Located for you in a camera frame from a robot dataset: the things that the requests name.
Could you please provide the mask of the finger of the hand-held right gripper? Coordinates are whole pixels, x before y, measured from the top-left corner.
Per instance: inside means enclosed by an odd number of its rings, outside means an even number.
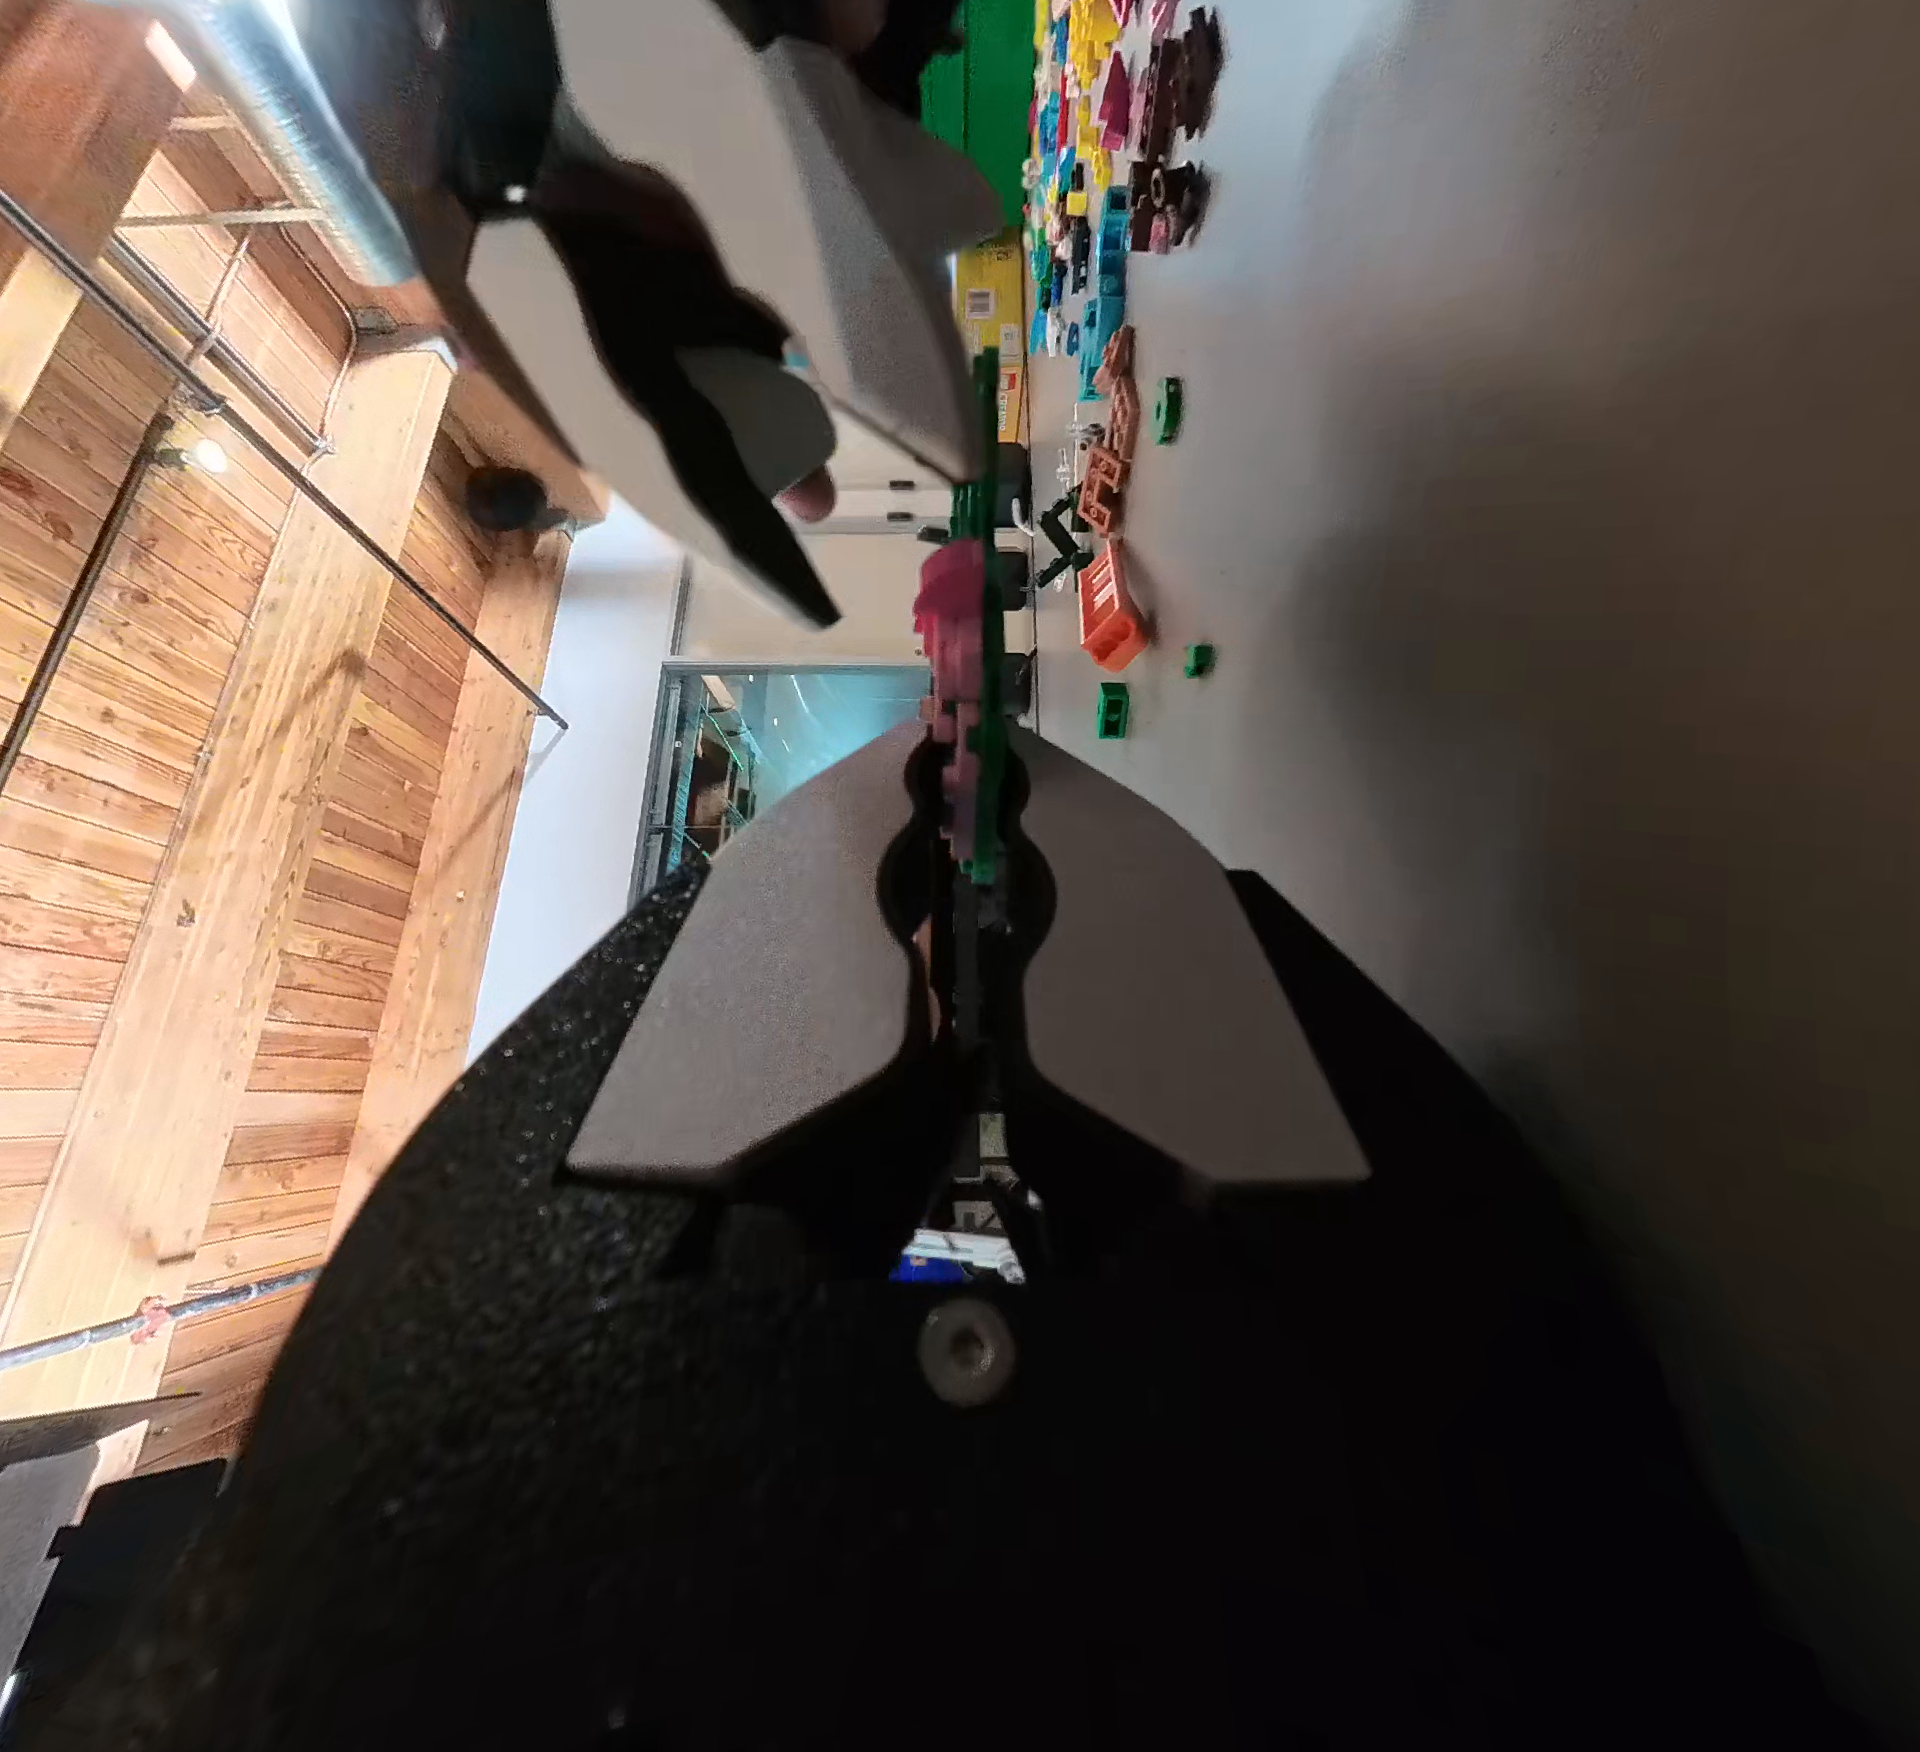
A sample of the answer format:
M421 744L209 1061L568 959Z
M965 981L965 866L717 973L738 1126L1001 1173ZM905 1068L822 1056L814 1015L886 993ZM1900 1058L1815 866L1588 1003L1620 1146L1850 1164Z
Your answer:
M489 374L583 469L766 604L838 624L778 502L826 470L831 420L709 251L592 211L513 215L476 232L465 294Z
M693 207L828 401L947 485L970 481L978 420L947 258L999 229L971 162L831 46L768 31L753 0L547 11L574 116Z

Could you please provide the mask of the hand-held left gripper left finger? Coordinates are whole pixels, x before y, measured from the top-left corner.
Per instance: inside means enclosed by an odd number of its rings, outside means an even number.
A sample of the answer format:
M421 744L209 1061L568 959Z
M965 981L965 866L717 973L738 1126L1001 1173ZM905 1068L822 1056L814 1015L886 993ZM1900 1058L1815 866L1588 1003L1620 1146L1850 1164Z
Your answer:
M961 1093L933 973L943 748L903 720L758 816L699 887L567 1156L570 1176L931 1198Z

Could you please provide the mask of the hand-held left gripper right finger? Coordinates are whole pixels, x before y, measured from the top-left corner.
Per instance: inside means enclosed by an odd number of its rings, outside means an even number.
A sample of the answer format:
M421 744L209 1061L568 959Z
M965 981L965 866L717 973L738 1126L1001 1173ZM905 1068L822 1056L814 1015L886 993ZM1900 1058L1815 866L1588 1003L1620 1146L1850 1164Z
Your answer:
M1016 733L978 1026L1032 1189L1324 1189L1372 1164L1224 868Z

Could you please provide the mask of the green lego build pink flowers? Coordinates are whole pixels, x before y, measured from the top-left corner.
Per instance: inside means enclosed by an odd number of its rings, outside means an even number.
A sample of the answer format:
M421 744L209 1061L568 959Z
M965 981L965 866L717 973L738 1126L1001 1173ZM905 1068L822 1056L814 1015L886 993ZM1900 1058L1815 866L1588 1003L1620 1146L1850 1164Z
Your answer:
M951 492L947 534L925 557L913 604L913 630L930 668L915 803L930 827L924 934L941 1038L961 1067L978 1123L1003 1128L1016 720L1007 689L1007 579L996 525L996 350L971 359L971 407L978 426L971 476Z

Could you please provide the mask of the green lego baseplate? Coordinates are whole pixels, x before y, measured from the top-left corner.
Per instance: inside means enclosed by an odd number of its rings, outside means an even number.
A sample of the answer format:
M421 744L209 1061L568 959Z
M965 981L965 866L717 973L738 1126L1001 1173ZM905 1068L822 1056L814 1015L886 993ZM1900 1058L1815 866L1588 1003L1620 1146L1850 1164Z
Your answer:
M1037 0L961 0L956 52L930 61L920 83L922 126L961 152L994 190L1005 231L1023 215L1029 160Z

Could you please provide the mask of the orange lego piece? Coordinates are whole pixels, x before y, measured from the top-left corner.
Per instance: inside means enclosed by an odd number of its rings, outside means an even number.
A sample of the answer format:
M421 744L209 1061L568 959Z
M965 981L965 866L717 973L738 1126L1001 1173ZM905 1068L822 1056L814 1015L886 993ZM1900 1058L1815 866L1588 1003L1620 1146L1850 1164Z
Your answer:
M1134 600L1127 544L1102 539L1076 576L1078 648L1102 671L1126 671L1151 642L1149 615Z

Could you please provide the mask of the yellow cardboard box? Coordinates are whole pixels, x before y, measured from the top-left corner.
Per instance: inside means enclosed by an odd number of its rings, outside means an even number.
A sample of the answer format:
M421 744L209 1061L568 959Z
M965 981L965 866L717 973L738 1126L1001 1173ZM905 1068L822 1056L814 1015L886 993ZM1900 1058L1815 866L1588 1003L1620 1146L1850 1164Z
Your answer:
M951 260L951 303L967 353L996 358L999 443L1030 443L1032 303L1019 231Z

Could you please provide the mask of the glass partition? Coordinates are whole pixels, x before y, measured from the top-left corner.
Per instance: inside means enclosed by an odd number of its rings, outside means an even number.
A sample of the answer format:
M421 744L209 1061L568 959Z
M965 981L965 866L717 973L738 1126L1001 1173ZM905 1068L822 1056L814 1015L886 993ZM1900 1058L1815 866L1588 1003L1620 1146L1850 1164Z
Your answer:
M918 722L927 685L922 662L668 664L629 899L707 866L762 809L889 728Z

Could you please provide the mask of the thin metal conduit pipe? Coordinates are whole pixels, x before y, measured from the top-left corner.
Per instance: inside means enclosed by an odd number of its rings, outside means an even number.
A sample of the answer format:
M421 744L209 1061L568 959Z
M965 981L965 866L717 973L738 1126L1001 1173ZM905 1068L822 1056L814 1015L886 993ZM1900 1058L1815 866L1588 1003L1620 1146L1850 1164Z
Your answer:
M343 532L360 553L372 559L378 569L383 569L390 579L402 585L407 596L412 596L425 611L429 611L438 621L441 621L465 648L470 654L476 654L488 669L491 669L500 679L503 679L537 714L538 720L554 727L557 733L564 735L570 731L570 722L564 720L541 694L535 684L521 678L502 658L465 624L461 624L436 596L431 596L398 559L388 553L370 534L353 518L349 512L325 492L295 461L286 459L238 407L229 398L226 398L215 386L212 386L185 358L170 351L168 343L158 336L158 332L148 326L131 306L122 305L89 268L81 263L39 219L34 219L11 193L1 190L1 219L4 227L17 235L39 257L53 263L55 271L70 285L78 287L82 298L94 305L101 312L109 317L109 322L114 326L124 337L139 348L162 374L168 375L172 388L187 396L198 411L208 418L227 424L227 427L270 467L277 475L297 492L302 500L319 510L338 532ZM180 294L170 298L173 290L165 285L152 268L144 268L144 260L134 252L124 251L124 243L114 236L109 243L109 268L116 271L120 277L131 277L131 282L137 290L144 294L148 301L158 305L159 310L185 312L183 301L175 303ZM212 339L212 328L199 321L198 337L208 342L208 358L214 359L215 371L226 374L227 382L240 390L244 398L251 398L254 403L272 405L262 382L247 377L249 370L244 370L244 364L231 355L229 348L221 350L223 342Z

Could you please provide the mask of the metal pipe with red tag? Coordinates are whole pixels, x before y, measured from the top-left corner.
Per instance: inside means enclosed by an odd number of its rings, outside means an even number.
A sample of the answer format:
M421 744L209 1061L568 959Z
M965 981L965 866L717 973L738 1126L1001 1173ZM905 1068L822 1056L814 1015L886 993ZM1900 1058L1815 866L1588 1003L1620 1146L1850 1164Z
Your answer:
M143 1346L154 1338L162 1333L173 1333L183 1326L196 1326L203 1318L304 1290L319 1278L319 1273L320 1271L316 1267L306 1267L244 1284L227 1284L221 1289L189 1293L173 1303L152 1296L143 1301L132 1313L119 1318L70 1333L21 1341L13 1347L1 1350L1 1376L17 1374L60 1357L91 1353L120 1340L126 1340L132 1346Z

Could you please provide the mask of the black angular object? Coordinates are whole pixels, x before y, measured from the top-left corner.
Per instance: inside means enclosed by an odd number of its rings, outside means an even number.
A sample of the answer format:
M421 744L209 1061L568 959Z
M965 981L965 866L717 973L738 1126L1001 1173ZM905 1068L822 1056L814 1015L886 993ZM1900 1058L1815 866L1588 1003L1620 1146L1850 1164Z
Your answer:
M227 1481L223 1457L97 1484L132 1404L4 1419L4 1726L72 1688L177 1568Z

